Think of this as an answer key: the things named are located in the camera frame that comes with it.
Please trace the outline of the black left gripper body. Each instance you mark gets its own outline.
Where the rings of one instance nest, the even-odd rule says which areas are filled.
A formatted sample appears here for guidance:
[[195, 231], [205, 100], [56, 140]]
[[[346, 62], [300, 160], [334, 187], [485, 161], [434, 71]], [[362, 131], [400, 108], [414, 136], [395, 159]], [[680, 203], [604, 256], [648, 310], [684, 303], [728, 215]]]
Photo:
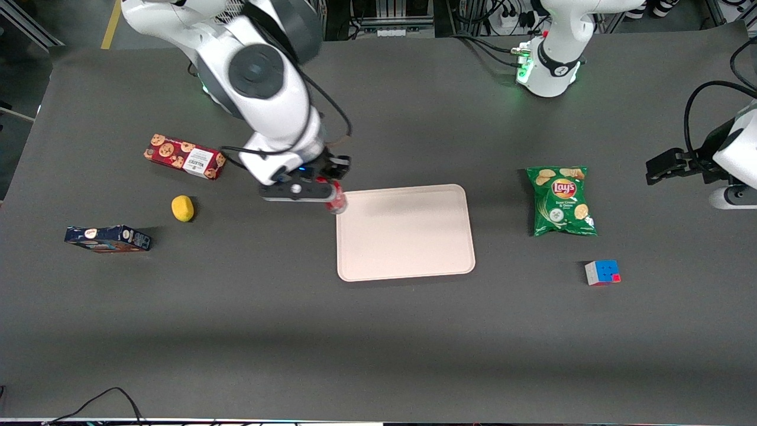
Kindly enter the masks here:
[[719, 167], [713, 162], [703, 161], [692, 157], [692, 154], [688, 153], [676, 153], [674, 175], [677, 177], [690, 177], [693, 175], [700, 175], [701, 168], [717, 168], [717, 174], [719, 175]]

